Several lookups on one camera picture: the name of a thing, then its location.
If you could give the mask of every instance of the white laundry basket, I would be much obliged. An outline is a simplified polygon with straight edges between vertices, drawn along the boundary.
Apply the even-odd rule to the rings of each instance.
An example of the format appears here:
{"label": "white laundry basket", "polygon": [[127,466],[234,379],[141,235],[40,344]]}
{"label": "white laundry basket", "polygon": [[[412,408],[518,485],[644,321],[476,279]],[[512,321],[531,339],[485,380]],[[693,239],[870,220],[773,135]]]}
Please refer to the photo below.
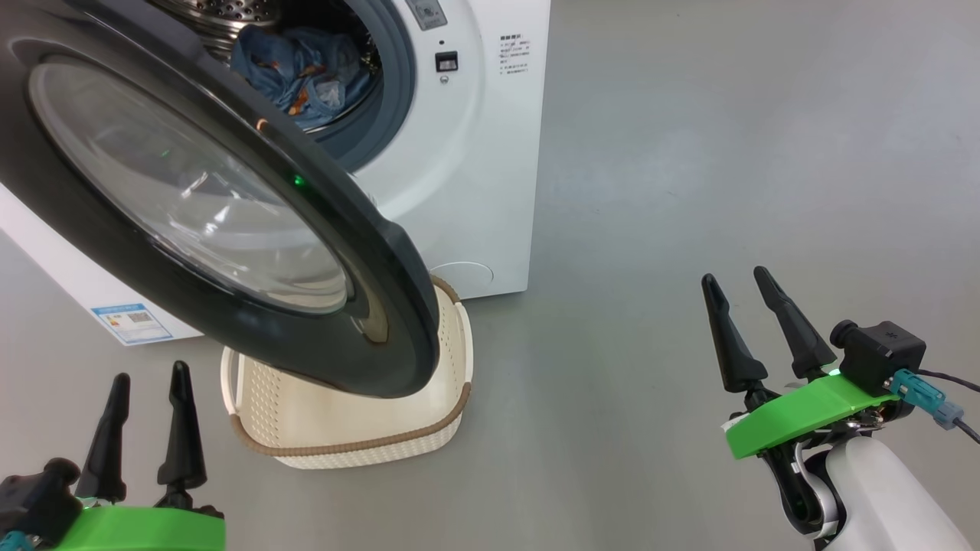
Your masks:
{"label": "white laundry basket", "polygon": [[439,365],[429,384],[412,396],[384,400],[347,394],[225,348],[221,393],[242,442],[297,469],[386,463],[449,442],[469,398],[472,335],[459,297],[445,282],[433,282],[439,301]]}

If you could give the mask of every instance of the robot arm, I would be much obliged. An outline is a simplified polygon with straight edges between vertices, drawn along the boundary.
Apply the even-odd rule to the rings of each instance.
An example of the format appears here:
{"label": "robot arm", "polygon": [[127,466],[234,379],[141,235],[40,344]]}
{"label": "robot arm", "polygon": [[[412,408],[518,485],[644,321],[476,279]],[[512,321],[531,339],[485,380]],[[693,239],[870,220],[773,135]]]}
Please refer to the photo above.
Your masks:
{"label": "robot arm", "polygon": [[195,508],[187,492],[208,477],[190,371],[180,361],[173,364],[170,399],[167,459],[157,474],[167,490],[155,507],[116,505],[126,495],[121,465],[129,416],[129,376],[119,374],[82,470],[53,459],[43,473],[0,483],[0,551],[223,551],[224,515],[210,505]]}
{"label": "robot arm", "polygon": [[970,544],[902,460],[879,440],[835,446],[826,472],[847,520],[827,551],[969,551]]}
{"label": "robot arm", "polygon": [[[793,372],[808,384],[784,396],[762,385],[765,367],[730,319],[717,281],[705,275],[702,288],[725,390],[745,392],[747,412],[733,414],[724,426],[735,458],[766,462],[787,520],[818,550],[971,549],[902,461],[870,437],[907,416],[911,404],[946,428],[957,421],[956,406],[944,405],[945,396],[913,374],[925,343],[890,322],[867,328],[842,322],[831,341],[845,350],[845,358],[838,374],[827,374],[823,367],[836,355],[767,269],[757,267],[755,276],[793,353]],[[935,394],[916,392],[915,382]]]}

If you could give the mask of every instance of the qr code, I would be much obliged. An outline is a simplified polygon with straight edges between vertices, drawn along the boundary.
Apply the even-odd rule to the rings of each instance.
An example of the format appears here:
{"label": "qr code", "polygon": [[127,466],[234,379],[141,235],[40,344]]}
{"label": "qr code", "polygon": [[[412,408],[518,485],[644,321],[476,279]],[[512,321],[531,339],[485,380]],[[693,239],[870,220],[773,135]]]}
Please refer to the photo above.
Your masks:
{"label": "qr code", "polygon": [[126,314],[126,315],[129,316],[129,320],[131,322],[133,322],[134,324],[138,324],[140,322],[152,322],[153,321],[153,318],[150,318],[150,315],[147,314],[146,312],[137,312],[135,314]]}

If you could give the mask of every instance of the blue clothing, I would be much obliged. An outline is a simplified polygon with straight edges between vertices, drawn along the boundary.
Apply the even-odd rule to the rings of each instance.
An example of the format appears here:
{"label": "blue clothing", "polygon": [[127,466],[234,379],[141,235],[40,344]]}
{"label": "blue clothing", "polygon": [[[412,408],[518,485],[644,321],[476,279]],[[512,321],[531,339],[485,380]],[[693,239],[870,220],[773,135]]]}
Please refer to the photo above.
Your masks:
{"label": "blue clothing", "polygon": [[270,34],[246,26],[231,51],[231,69],[302,129],[332,121],[370,82],[350,36],[307,27]]}

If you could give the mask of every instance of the cable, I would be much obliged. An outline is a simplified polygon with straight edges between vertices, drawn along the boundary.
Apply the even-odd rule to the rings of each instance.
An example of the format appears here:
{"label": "cable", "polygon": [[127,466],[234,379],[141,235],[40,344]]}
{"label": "cable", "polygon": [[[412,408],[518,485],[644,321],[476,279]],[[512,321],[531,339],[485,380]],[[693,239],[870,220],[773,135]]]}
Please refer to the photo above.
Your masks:
{"label": "cable", "polygon": [[963,419],[954,419],[953,424],[958,426],[963,432],[966,432],[966,435],[973,438],[974,442],[980,444],[980,434],[977,434],[976,430],[970,428],[970,425],[964,423]]}
{"label": "cable", "polygon": [[964,380],[962,378],[959,378],[958,376],[947,375],[939,372],[927,372],[925,370],[919,370],[918,374],[922,376],[932,376],[935,378],[941,378],[942,380],[949,380],[955,382],[956,384],[962,384],[963,386],[969,388],[970,390],[973,390],[974,392],[980,392],[980,384],[976,384],[968,380]]}

